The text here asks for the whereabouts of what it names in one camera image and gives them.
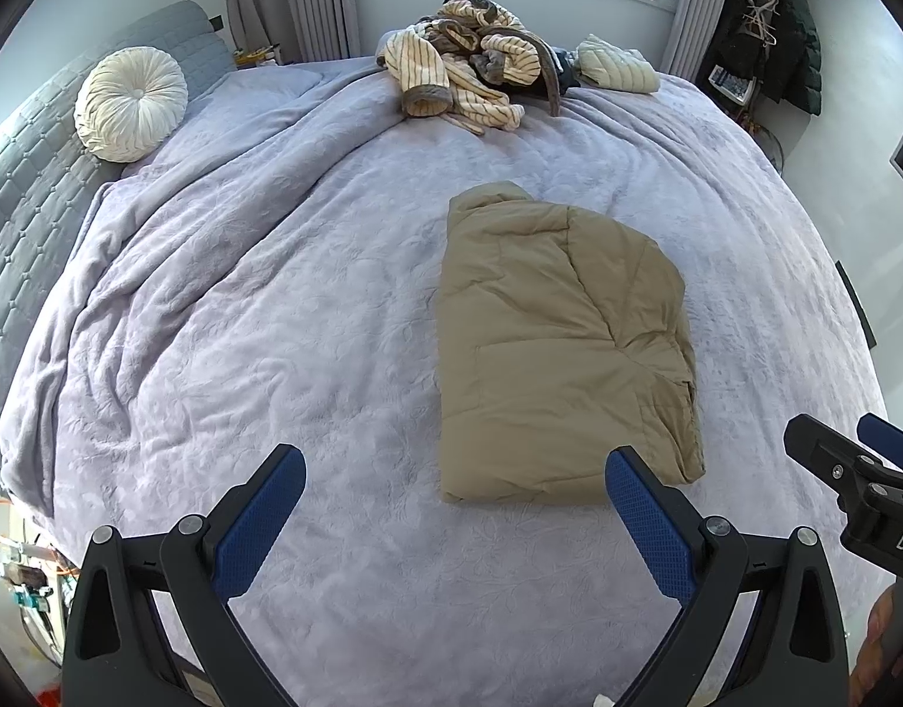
coat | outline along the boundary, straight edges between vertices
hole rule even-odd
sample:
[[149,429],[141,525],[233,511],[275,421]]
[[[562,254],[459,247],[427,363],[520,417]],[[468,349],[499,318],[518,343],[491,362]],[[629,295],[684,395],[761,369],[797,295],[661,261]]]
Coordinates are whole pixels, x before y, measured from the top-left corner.
[[630,445],[704,473],[684,283],[654,241],[513,183],[451,200],[436,303],[446,500],[605,503]]
[[762,93],[808,114],[821,113],[821,40],[807,0],[778,0],[772,20],[775,46],[768,58],[762,42],[740,29],[748,0],[726,0],[700,70],[704,87],[714,65],[737,77],[762,81]]

blue gripper pad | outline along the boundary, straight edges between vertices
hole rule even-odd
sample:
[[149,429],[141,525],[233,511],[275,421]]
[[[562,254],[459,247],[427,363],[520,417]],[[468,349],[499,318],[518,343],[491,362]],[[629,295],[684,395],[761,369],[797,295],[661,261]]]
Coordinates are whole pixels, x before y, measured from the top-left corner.
[[304,455],[295,447],[286,447],[283,459],[216,547],[212,584],[223,603],[252,586],[258,569],[304,493],[306,480]]
[[863,415],[858,422],[861,443],[903,470],[903,431],[877,415]]
[[619,451],[605,462],[605,489],[657,589],[686,606],[696,590],[690,547]]

cream quilted garment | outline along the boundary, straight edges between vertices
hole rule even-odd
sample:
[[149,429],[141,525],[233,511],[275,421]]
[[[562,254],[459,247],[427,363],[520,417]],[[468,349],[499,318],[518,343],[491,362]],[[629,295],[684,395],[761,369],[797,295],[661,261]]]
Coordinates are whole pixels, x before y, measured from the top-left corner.
[[108,162],[147,156],[183,120],[186,78],[170,54],[125,48],[98,62],[75,101],[85,148]]
[[589,37],[578,46],[580,71],[599,87],[629,93],[653,93],[660,76],[638,51],[624,51],[600,37]]

screw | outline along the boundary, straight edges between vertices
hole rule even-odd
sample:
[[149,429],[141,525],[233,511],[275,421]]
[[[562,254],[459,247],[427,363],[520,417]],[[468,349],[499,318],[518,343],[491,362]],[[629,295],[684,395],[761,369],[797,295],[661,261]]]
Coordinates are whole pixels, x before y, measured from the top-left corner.
[[707,518],[707,531],[718,537],[725,537],[731,528],[729,521],[722,516],[710,516]]
[[199,516],[186,516],[180,520],[177,528],[181,534],[195,534],[203,528],[203,519]]
[[91,541],[95,545],[104,545],[111,537],[114,536],[114,530],[110,526],[99,526],[91,535]]
[[799,528],[797,536],[798,541],[802,543],[802,545],[817,545],[818,543],[818,534],[812,528],[808,528],[807,526]]

striped towel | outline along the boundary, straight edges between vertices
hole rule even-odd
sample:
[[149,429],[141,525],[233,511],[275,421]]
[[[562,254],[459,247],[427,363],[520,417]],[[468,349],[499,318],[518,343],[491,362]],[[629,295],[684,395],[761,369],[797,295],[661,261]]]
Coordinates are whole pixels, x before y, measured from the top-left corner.
[[[481,7],[475,1],[483,2]],[[476,28],[478,26],[509,26],[524,30],[524,25],[516,15],[503,5],[490,0],[446,0],[438,9],[439,15],[450,15]]]
[[540,76],[540,56],[536,48],[520,37],[505,34],[488,34],[481,40],[485,52],[497,51],[503,54],[503,79],[511,84],[529,86]]
[[[506,93],[486,87],[467,59],[439,54],[422,37],[421,27],[415,24],[396,32],[379,54],[402,88],[402,111],[410,117],[444,115],[479,136],[487,127],[516,130],[524,115],[523,106],[511,104]],[[511,69],[514,73],[528,70],[523,63],[515,63]]]
[[410,117],[437,117],[451,108],[448,73],[438,51],[410,26],[396,32],[379,58],[402,88],[402,111]]

